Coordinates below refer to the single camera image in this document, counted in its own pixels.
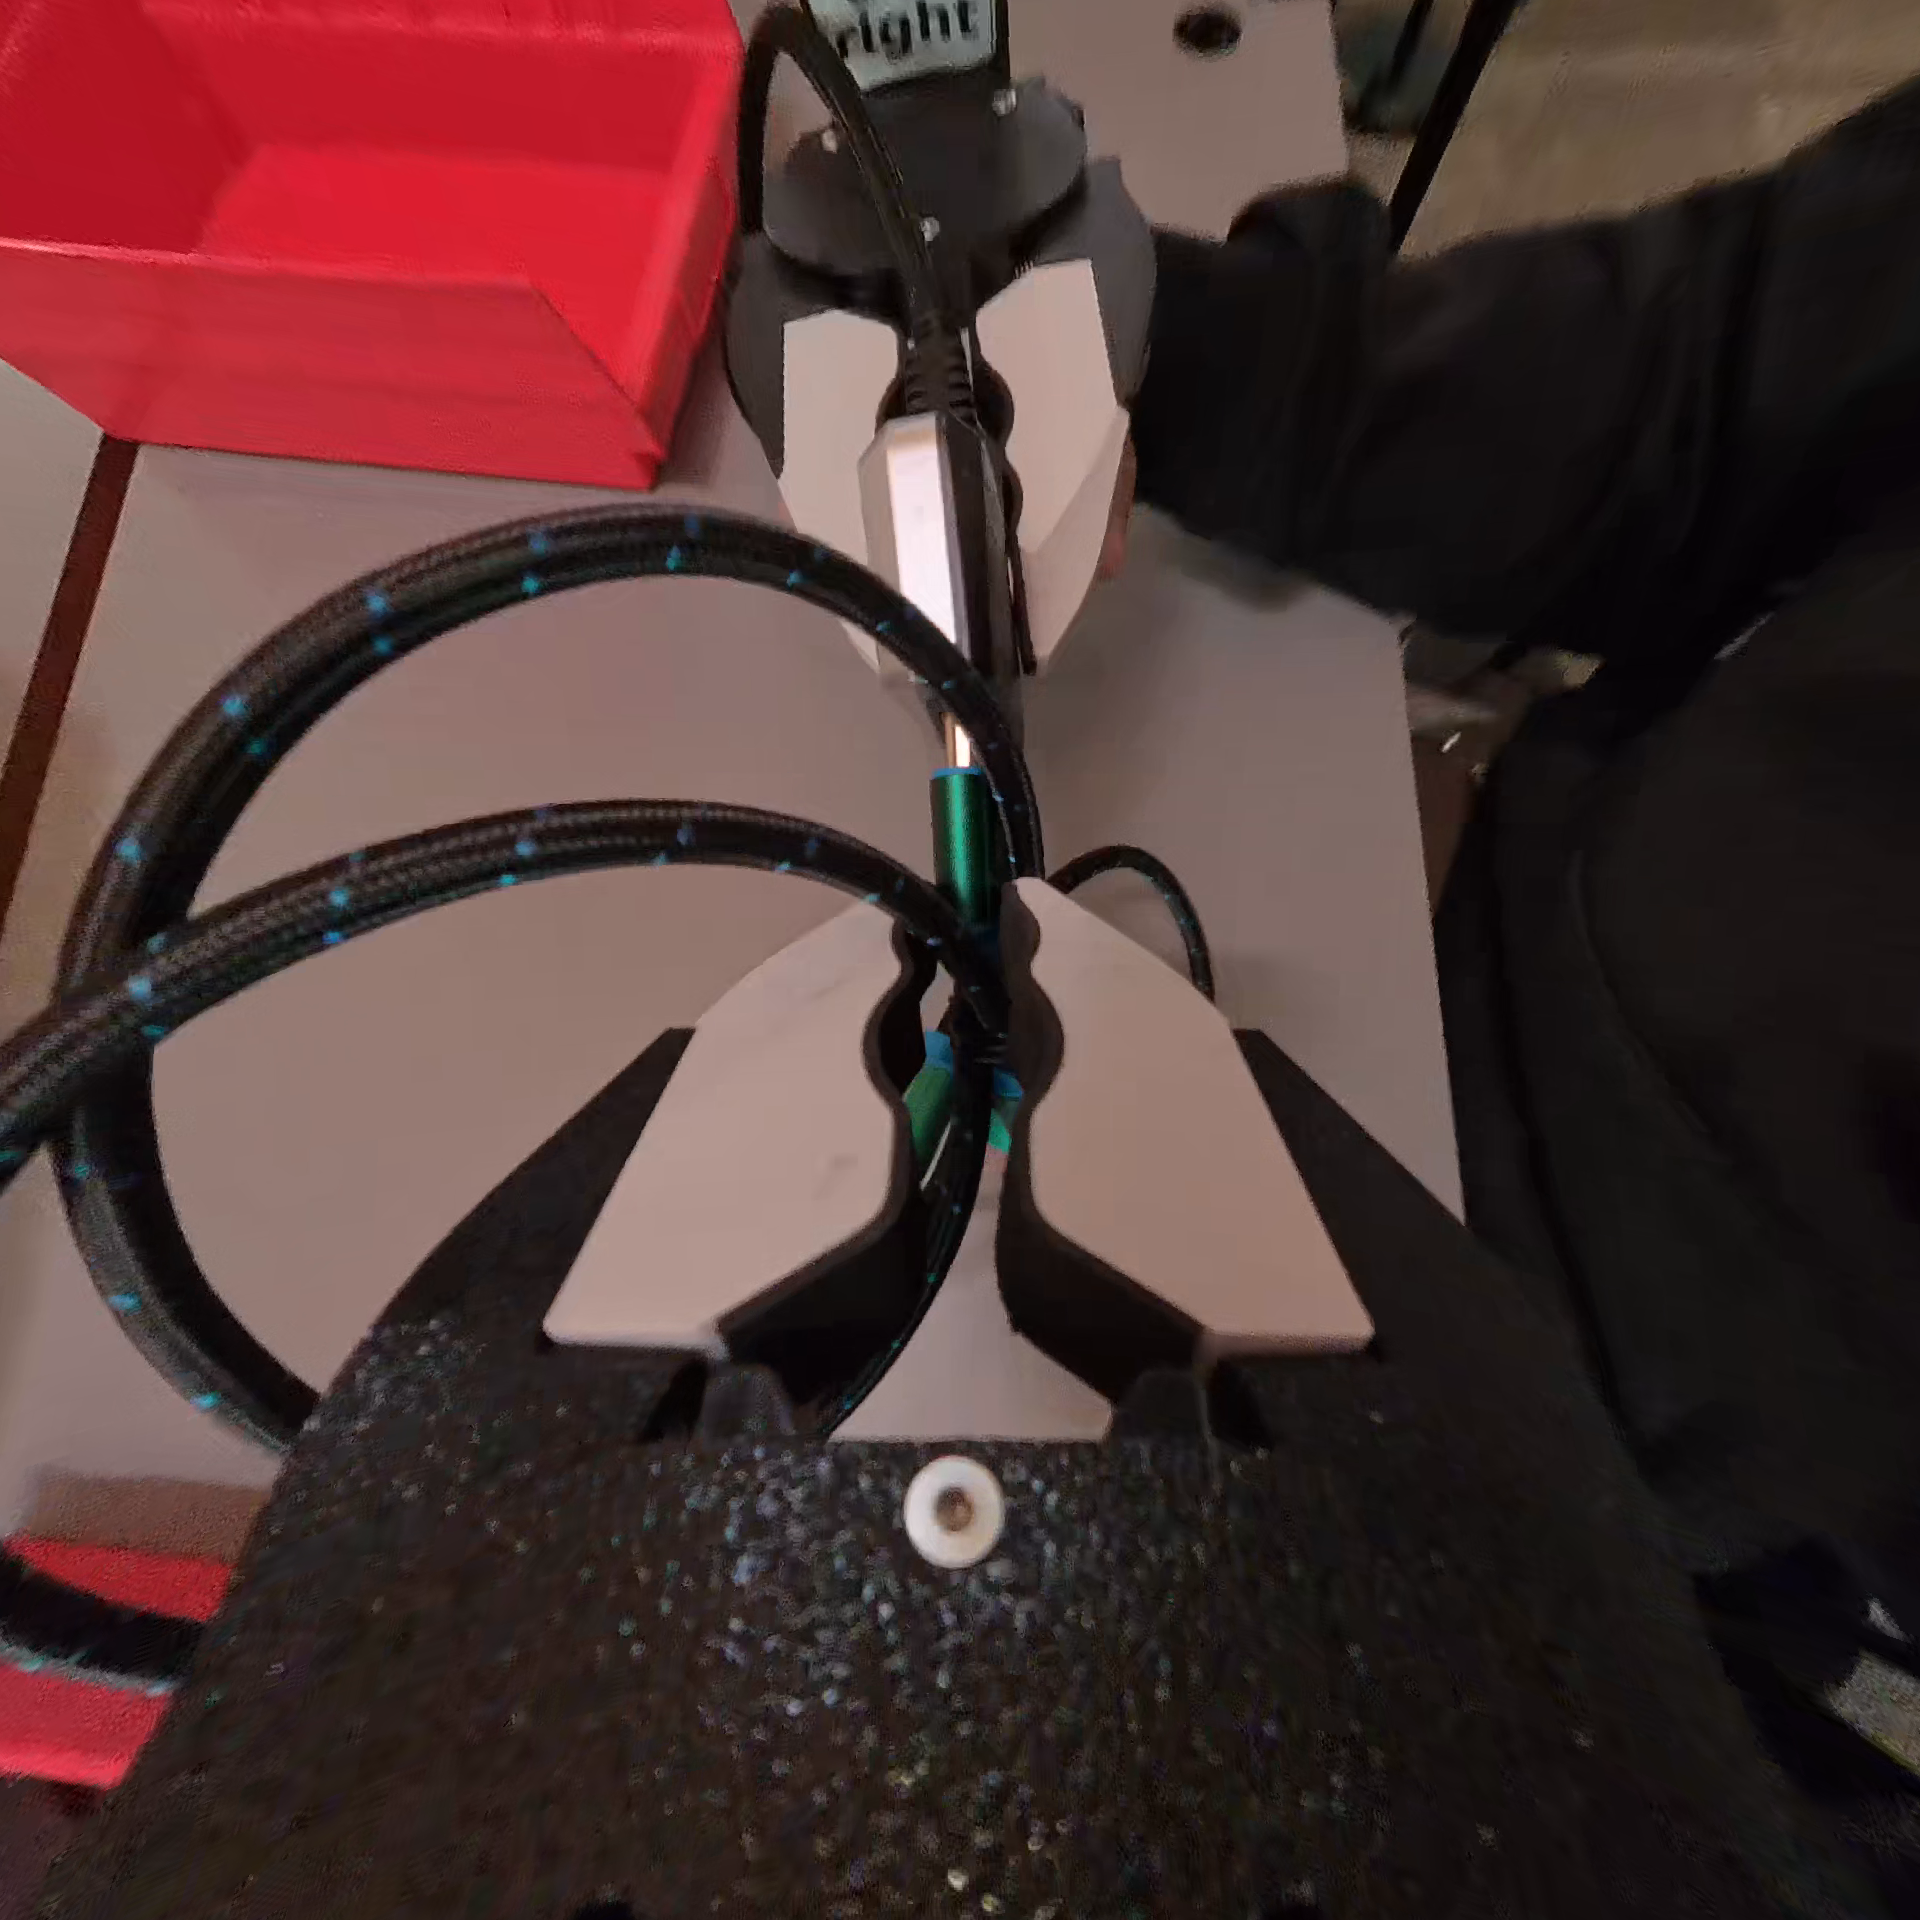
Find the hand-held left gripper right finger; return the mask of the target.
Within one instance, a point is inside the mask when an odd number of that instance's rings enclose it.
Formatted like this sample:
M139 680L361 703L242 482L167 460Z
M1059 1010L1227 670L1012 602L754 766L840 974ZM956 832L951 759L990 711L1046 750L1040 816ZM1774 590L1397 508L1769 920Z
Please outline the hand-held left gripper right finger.
M1255 1076L1279 1063L1265 1035L1045 880L1001 891L998 962L1012 1330L1112 1406L1147 1376L1366 1351L1376 1323Z

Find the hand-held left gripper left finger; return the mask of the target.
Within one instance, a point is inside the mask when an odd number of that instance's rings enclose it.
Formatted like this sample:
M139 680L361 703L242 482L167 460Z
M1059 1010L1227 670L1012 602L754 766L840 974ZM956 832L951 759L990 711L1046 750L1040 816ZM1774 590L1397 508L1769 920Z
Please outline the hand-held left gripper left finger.
M924 1202L883 1026L918 1016L896 920L850 903L692 1028L541 1333L772 1369L835 1399L924 1284Z

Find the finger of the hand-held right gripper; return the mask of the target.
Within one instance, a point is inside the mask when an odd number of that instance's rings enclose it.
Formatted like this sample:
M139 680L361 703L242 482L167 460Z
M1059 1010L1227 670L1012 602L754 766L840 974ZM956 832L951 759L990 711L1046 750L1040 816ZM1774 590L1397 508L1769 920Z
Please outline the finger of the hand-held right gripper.
M973 346L1004 394L1004 467L1015 574L1012 677L1036 677L1067 640L1108 557L1129 414L1087 259L1036 265L973 317Z
M828 308L789 320L781 349L781 499L800 534L872 574L858 460L886 425L880 404L899 377L899 335L880 320Z

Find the silver usb hub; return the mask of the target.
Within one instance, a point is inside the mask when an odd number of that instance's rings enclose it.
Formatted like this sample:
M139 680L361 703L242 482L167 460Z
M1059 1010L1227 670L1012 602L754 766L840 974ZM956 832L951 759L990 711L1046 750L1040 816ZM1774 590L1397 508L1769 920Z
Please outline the silver usb hub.
M892 419L858 460L866 568L988 683L1021 745L1032 668L1012 481L990 432L956 414Z

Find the black usb cable green plug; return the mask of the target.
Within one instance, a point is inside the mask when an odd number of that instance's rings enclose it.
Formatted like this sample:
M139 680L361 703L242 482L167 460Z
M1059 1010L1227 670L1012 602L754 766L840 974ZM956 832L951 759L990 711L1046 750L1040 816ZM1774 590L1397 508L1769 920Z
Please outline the black usb cable green plug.
M524 602L615 582L733 582L848 621L932 707L972 732L988 826L948 826L938 801L941 882L848 833L712 801L597 801L479 816L285 875L200 919L188 906L277 759L358 686L427 642ZM858 1028L892 1125L883 1166L903 1202L844 1236L746 1308L733 1369L772 1362L777 1413L840 1426L892 1367L946 1284L990 1145L1012 1141L1021 1085L1007 1069L1011 1000L988 906L1040 875L1045 832L1029 770L998 696L932 617L866 568L800 534L720 510L593 508L511 523L406 557L322 599L264 640L203 700L152 762L71 919L61 993L2 1045L2 1184L48 1155L71 1236L107 1306L173 1388L298 1459L285 1493L327 1493L270 1521L245 1588L267 1574L322 1601L406 1563L452 1524L476 1528L517 1500L538 1507L565 1473L538 1419L586 1413L590 1388L654 1389L675 1410L681 1365L666 1337L629 1362L560 1362L534 1330L604 1219L639 1145L688 1142L659 1120L695 1033L666 1031L517 1166L421 1261L351 1367L353 1410L301 1388L219 1299L179 1230L156 1145L152 1056L188 1023L291 967L424 913L541 880L727 867L793 875L872 906L880 954L903 985Z

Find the person's right forearm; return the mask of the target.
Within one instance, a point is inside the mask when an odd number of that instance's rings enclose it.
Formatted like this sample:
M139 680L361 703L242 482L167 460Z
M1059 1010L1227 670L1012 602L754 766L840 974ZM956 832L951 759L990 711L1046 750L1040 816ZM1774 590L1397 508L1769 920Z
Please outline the person's right forearm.
M1918 84L1776 167L1405 259L1356 182L1160 228L1139 503L1464 640L1701 649L1918 494Z

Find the red plastic bin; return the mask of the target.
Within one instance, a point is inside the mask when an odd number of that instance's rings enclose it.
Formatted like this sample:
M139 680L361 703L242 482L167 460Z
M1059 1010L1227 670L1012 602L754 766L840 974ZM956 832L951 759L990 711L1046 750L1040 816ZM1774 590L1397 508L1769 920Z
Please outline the red plastic bin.
M121 442L642 492L727 2L6 2L2 360Z

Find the thin black stand leg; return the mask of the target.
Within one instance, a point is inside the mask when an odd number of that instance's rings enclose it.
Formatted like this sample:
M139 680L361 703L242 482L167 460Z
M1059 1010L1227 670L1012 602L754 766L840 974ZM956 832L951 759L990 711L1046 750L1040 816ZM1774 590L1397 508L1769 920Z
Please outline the thin black stand leg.
M1428 95L1419 126L1411 132L1411 147L1386 199L1388 245L1395 254L1405 245L1473 89L1518 11L1520 2L1467 2L1452 57Z

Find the person's black clothed body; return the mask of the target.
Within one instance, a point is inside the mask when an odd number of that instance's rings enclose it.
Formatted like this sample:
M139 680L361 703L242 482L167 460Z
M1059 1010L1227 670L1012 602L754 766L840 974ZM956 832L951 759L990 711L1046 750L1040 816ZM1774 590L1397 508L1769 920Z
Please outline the person's black clothed body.
M1918 1762L1918 499L1689 680L1494 755L1436 906L1467 1221L1547 1285L1770 1750L1890 1917Z

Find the red plastic box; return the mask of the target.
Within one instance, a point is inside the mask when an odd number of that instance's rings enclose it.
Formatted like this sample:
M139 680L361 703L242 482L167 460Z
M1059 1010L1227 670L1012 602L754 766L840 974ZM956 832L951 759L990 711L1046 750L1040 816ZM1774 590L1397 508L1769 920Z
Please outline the red plastic box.
M2 1538L2 1775L117 1785L231 1581L205 1556Z

